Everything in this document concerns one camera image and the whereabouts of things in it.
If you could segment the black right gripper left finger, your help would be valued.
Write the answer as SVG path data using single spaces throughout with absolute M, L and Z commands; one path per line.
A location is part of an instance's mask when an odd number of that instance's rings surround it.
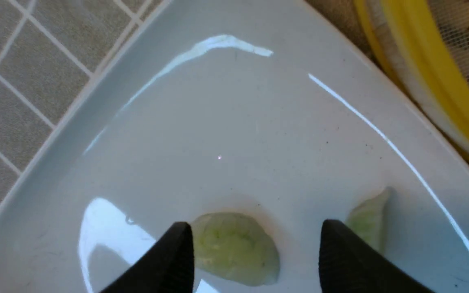
M 194 247 L 190 224 L 173 223 L 130 269 L 103 293 L 191 293 Z

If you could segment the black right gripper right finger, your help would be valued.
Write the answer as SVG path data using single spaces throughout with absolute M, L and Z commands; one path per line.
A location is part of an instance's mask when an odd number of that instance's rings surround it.
M 337 219 L 322 224 L 318 267 L 324 293 L 432 292 Z

